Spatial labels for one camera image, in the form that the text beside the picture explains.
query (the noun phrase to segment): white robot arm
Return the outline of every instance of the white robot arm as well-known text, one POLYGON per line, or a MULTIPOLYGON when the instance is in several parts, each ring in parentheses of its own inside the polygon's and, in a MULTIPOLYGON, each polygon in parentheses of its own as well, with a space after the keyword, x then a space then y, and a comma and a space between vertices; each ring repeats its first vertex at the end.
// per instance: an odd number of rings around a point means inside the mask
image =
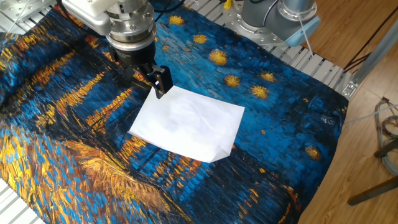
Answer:
POLYGON ((155 62, 155 12, 148 0, 63 0, 62 5, 105 35, 113 47, 111 56, 125 69, 127 79, 137 70, 157 90, 158 98, 171 89, 169 68, 155 62))

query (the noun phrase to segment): blue fabric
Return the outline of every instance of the blue fabric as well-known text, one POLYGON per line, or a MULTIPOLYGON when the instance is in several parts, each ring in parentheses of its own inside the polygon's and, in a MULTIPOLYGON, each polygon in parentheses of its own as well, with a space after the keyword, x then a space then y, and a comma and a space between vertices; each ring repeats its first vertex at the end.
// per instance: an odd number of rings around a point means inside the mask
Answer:
POLYGON ((212 164, 125 135, 150 87, 121 79, 105 40, 54 10, 2 36, 1 177, 46 223, 297 223, 335 153, 345 98, 184 7, 159 21, 157 63, 245 107, 212 164))

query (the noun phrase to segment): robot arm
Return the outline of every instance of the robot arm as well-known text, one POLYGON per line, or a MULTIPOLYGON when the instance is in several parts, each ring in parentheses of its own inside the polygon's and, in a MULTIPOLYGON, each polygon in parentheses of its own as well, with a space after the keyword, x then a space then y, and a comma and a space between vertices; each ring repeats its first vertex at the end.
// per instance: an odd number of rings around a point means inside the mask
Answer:
POLYGON ((242 18, 254 27, 265 27, 295 47, 305 41, 318 28, 320 18, 315 16, 317 4, 314 0, 244 0, 242 18))
POLYGON ((155 62, 156 24, 148 0, 63 0, 67 11, 95 32, 105 35, 112 58, 126 71, 137 70, 155 89, 158 98, 173 86, 170 70, 155 62))

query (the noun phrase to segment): silver cylinder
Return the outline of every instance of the silver cylinder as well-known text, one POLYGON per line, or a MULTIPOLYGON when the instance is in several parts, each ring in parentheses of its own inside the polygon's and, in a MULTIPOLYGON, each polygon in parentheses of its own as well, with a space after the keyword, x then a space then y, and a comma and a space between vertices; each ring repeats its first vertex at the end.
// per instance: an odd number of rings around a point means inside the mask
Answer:
POLYGON ((147 0, 119 1, 107 13, 112 27, 107 38, 114 47, 139 49, 154 41, 155 11, 147 0))
POLYGON ((307 12, 313 3, 314 0, 284 0, 285 7, 292 12, 307 12))

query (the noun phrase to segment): gray cable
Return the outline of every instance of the gray cable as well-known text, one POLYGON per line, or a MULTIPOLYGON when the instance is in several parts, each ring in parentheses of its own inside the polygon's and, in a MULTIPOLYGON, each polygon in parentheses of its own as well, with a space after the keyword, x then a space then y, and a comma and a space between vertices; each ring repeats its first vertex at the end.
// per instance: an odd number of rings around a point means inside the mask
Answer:
POLYGON ((379 111, 376 111, 376 112, 374 112, 374 113, 371 113, 371 114, 369 114, 369 115, 367 115, 367 116, 365 116, 365 117, 362 117, 362 118, 358 118, 358 119, 355 119, 355 120, 352 120, 352 121, 345 122, 345 123, 344 123, 344 126, 349 125, 349 124, 353 124, 353 123, 358 122, 358 121, 362 121, 362 120, 364 120, 364 119, 370 118, 370 117, 373 116, 373 115, 377 115, 377 114, 379 114, 379 113, 381 113, 381 112, 383 112, 383 111, 385 111, 385 110, 388 110, 388 109, 391 109, 391 108, 395 108, 395 107, 398 107, 398 105, 392 105, 392 106, 389 106, 389 107, 387 107, 387 108, 383 108, 383 109, 381 109, 381 110, 379 110, 379 111))
MULTIPOLYGON (((386 144, 389 144, 391 141, 393 141, 393 140, 395 139, 395 138, 388 138, 387 140, 385 140, 385 141, 383 142, 383 138, 382 138, 382 129, 381 129, 381 122, 380 122, 379 113, 382 112, 382 111, 384 111, 384 110, 387 110, 387 109, 389 109, 389 108, 396 107, 396 105, 392 105, 392 106, 389 106, 389 107, 387 107, 387 108, 384 108, 384 109, 380 110, 380 106, 383 105, 384 103, 388 103, 388 102, 387 102, 386 100, 381 100, 381 101, 376 105, 376 108, 374 109, 375 112, 377 112, 377 113, 374 113, 374 115, 375 115, 376 124, 377 124, 377 136, 378 136, 378 139, 379 139, 379 145, 380 145, 380 148, 381 148, 381 149, 382 149, 386 144)), ((385 156, 383 156, 383 157, 381 158, 381 161, 382 161, 384 167, 386 167, 386 169, 387 169, 392 175, 398 175, 398 166, 395 165, 395 164, 390 160, 390 158, 388 157, 388 154, 385 155, 385 156)))

